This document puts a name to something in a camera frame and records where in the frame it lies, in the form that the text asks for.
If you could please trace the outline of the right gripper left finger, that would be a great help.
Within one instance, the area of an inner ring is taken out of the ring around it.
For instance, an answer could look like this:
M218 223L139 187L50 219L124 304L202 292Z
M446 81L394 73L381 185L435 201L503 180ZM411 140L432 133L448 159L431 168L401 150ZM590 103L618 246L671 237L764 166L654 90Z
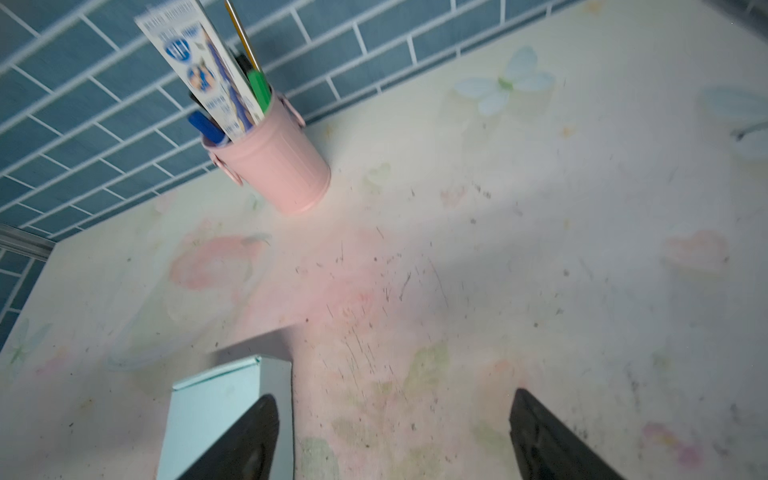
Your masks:
M180 479L267 480L277 448L279 427L276 399L271 394L263 395Z

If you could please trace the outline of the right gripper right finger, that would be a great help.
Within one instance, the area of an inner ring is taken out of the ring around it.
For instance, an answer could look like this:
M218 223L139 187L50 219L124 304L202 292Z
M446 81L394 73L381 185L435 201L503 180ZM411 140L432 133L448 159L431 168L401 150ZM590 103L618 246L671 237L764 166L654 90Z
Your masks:
M509 424L522 479L623 479L527 389L515 391Z

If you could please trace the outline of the light blue paper box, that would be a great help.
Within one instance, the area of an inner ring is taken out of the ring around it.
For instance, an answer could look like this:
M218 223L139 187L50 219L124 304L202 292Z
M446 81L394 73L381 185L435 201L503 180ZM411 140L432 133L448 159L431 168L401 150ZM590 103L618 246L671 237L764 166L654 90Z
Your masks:
M180 479L260 397L275 397L279 436L268 479L295 477L292 364L254 355L173 385L157 477Z

